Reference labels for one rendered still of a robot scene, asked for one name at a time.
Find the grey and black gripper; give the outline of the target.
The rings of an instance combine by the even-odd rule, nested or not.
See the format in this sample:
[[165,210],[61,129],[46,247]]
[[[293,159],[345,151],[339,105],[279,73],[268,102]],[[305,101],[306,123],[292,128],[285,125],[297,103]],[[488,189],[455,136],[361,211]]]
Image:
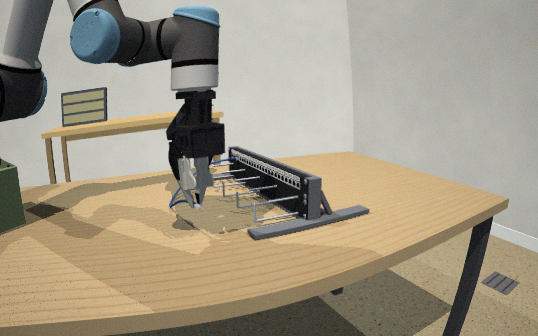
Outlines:
[[[186,99],[187,97],[189,98]],[[194,208],[193,195],[190,190],[196,190],[196,200],[202,205],[206,188],[212,187],[214,184],[214,178],[208,169],[213,156],[225,153],[225,125],[212,122],[212,99],[216,99],[216,91],[177,92],[176,99],[184,99],[186,116],[183,122],[175,125],[175,129],[171,132],[173,136],[172,142],[169,142],[168,158],[173,174],[187,202],[191,208]],[[203,100],[199,102],[199,123],[198,99]],[[206,115],[207,99],[208,116]],[[185,153],[184,136],[181,135],[185,136]],[[189,147],[187,135],[189,136]],[[208,164],[206,163],[206,157]],[[194,166],[197,171],[196,179],[191,172],[190,158],[194,159]]]

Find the black network patch panel rack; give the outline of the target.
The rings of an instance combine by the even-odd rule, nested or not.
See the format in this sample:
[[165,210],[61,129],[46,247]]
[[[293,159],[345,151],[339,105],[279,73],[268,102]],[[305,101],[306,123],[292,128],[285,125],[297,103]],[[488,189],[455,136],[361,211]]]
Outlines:
[[[230,194],[230,196],[236,196],[237,208],[253,206],[254,222],[292,215],[298,218],[296,220],[249,228],[247,229],[247,233],[252,239],[257,240],[282,235],[369,213],[369,208],[361,205],[332,211],[321,190],[321,177],[239,146],[228,147],[228,155],[231,158],[228,164],[212,165],[212,167],[229,165],[229,171],[218,174],[212,173],[212,176],[214,180],[217,177],[218,179],[224,179],[226,177],[233,178],[235,179],[234,181],[239,182],[225,184],[225,186],[243,184],[249,188],[251,192],[238,193],[236,191],[236,194]],[[257,193],[269,201],[239,206],[238,195],[251,193]],[[256,220],[256,206],[270,204],[272,202],[290,214]],[[321,208],[321,204],[324,209]]]

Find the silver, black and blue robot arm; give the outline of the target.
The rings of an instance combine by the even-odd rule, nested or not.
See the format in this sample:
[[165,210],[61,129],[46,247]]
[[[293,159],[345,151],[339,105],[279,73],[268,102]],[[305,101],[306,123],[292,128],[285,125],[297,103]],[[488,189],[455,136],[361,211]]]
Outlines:
[[[38,55],[53,1],[14,0],[0,54],[0,122],[34,115],[45,102]],[[171,59],[172,91],[218,87],[217,10],[184,6],[173,17],[144,22],[126,17],[118,0],[67,1],[74,22],[70,45],[81,61],[133,67]]]

